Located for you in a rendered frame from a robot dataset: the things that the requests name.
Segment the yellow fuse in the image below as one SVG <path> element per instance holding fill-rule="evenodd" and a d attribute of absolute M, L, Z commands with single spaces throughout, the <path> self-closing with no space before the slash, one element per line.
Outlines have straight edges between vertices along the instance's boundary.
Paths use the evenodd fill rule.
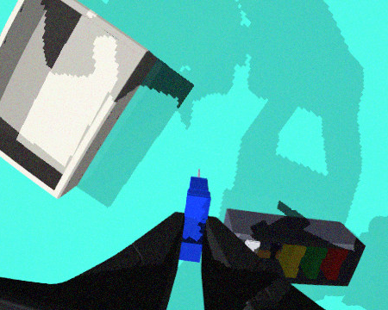
<path fill-rule="evenodd" d="M 298 263 L 301 257 L 304 257 L 304 252 L 307 247 L 305 245 L 285 245 L 280 254 L 280 265 L 284 270 L 284 276 L 297 278 Z"/>

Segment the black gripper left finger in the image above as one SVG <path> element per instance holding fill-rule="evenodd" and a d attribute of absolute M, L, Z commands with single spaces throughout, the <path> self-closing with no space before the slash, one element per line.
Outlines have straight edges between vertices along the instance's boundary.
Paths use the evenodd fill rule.
<path fill-rule="evenodd" d="M 67 282 L 0 276 L 0 310 L 166 310 L 185 218 L 176 211 L 117 255 Z"/>

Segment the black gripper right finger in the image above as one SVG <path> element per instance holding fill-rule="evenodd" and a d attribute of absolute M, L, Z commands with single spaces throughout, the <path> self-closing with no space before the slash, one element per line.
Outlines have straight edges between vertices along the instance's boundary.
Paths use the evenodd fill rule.
<path fill-rule="evenodd" d="M 326 310 L 281 278 L 217 217 L 205 220 L 201 280 L 204 310 Z"/>

